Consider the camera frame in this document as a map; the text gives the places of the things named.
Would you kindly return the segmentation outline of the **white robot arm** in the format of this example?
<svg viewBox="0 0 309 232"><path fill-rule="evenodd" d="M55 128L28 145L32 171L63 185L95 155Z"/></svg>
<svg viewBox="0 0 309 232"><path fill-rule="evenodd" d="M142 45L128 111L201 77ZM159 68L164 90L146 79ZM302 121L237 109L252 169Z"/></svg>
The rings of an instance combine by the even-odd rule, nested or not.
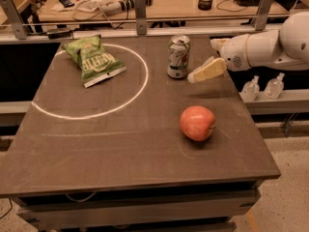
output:
<svg viewBox="0 0 309 232"><path fill-rule="evenodd" d="M292 14L279 30L212 39L219 56L210 57L191 72L187 80L198 83L232 72L268 67L279 71L309 69L309 13Z"/></svg>

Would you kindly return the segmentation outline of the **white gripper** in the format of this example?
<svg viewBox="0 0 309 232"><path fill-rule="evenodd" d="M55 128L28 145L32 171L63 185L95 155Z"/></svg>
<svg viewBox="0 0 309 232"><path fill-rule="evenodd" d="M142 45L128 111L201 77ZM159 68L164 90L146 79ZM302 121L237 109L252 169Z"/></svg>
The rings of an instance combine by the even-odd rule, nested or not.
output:
<svg viewBox="0 0 309 232"><path fill-rule="evenodd" d="M248 34L233 38L211 39L211 47L219 51L222 58L210 57L200 67L191 72L187 80L198 83L222 75L228 68L232 72L250 69L246 55Z"/></svg>

